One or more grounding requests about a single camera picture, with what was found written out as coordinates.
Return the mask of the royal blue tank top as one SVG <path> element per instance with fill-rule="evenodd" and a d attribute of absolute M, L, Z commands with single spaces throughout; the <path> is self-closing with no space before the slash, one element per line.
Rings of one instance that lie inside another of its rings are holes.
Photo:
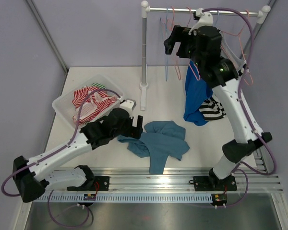
<path fill-rule="evenodd" d="M 192 61 L 189 64 L 191 64 L 196 73 L 199 72 Z M 185 80 L 185 93 L 186 101 L 183 119 L 197 126 L 205 125 L 207 121 L 204 120 L 203 115 L 199 112 L 199 107 L 209 96 L 212 96 L 212 90 L 204 80 L 196 80 L 189 66 Z"/>

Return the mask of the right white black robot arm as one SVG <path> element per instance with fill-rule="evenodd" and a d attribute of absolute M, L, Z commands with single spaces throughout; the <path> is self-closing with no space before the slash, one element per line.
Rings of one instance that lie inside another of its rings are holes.
<path fill-rule="evenodd" d="M 172 53 L 176 43 L 180 44 L 176 55 L 196 64 L 201 79 L 223 105 L 234 133 L 234 139 L 223 145 L 223 156 L 208 174 L 209 186 L 219 190 L 241 160 L 270 142 L 272 135 L 255 125 L 255 119 L 243 101 L 238 72 L 229 59 L 221 56 L 220 30 L 205 25 L 192 31 L 175 25 L 164 41 L 167 55 Z"/>

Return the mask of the pink hanger of red top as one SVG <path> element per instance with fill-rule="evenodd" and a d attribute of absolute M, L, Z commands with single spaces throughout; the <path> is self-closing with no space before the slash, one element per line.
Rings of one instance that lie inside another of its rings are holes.
<path fill-rule="evenodd" d="M 189 10 L 189 13 L 190 13 L 189 20 L 188 20 L 188 23 L 187 23 L 187 27 L 188 27 L 189 24 L 190 24 L 190 22 L 191 22 L 191 19 L 192 19 L 193 14 L 192 14 L 192 10 L 191 10 L 190 7 L 186 7 L 186 8 Z M 192 73 L 194 74 L 196 80 L 199 81 L 199 80 L 201 79 L 199 73 L 198 73 L 198 72 L 197 72 L 197 73 L 195 72 L 195 70 L 193 69 L 193 67 L 191 66 L 191 64 L 189 64 L 189 67 L 190 67 Z"/>

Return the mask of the teal tank top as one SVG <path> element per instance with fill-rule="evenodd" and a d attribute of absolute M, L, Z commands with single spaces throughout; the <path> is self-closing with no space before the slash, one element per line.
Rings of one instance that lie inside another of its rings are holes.
<path fill-rule="evenodd" d="M 118 141 L 128 143 L 127 149 L 136 156 L 149 158 L 150 174 L 163 174 L 168 157 L 181 161 L 190 150 L 185 141 L 186 129 L 174 121 L 149 122 L 144 129 L 139 139 L 118 136 Z"/>

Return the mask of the red striped tank top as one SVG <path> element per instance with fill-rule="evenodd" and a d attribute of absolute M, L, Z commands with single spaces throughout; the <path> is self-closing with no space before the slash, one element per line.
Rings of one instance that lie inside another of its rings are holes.
<path fill-rule="evenodd" d="M 75 124 L 86 124 L 105 112 L 117 101 L 116 95 L 111 95 L 104 89 L 83 87 L 73 92 L 72 104 L 75 114 L 72 119 Z"/>

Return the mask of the pink hanger of green top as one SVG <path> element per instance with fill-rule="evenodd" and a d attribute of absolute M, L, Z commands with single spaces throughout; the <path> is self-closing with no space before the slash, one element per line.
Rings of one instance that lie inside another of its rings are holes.
<path fill-rule="evenodd" d="M 171 24 L 170 24 L 170 31 L 172 32 L 173 28 L 174 28 L 174 21 L 175 21 L 175 11 L 174 8 L 171 6 L 172 9 L 172 20 L 171 20 Z M 178 80 L 181 80 L 181 72 L 180 72 L 180 68 L 178 65 L 178 58 L 176 56 L 173 56 L 172 58 L 174 60 L 174 69 L 177 75 Z"/>

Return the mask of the light blue hanger of teal top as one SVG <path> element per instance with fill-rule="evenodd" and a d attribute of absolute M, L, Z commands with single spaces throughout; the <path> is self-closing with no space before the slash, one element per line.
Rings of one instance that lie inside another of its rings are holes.
<path fill-rule="evenodd" d="M 160 18 L 160 23 L 162 27 L 162 44 L 164 45 L 164 41 L 167 38 L 168 33 L 168 9 L 166 9 L 165 19 Z M 168 55 L 165 54 L 165 81 L 168 81 Z"/>

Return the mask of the green striped tank top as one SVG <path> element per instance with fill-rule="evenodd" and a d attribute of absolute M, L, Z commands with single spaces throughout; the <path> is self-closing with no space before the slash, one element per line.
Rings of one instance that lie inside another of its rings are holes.
<path fill-rule="evenodd" d="M 98 89 L 105 89 L 105 86 L 103 84 L 100 84 L 100 83 L 92 83 L 91 84 L 91 87 L 93 88 L 98 88 Z"/>

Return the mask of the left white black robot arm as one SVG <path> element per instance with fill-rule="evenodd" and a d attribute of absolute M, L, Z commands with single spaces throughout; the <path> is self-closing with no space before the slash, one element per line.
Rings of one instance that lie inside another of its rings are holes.
<path fill-rule="evenodd" d="M 71 142 L 52 151 L 26 159 L 23 156 L 13 162 L 13 180 L 23 202 L 40 198 L 46 191 L 92 191 L 96 177 L 89 166 L 78 165 L 69 171 L 57 169 L 68 161 L 100 146 L 107 145 L 118 136 L 139 139 L 143 132 L 143 117 L 133 118 L 122 109 L 115 108 L 107 116 L 90 122 L 76 132 Z"/>

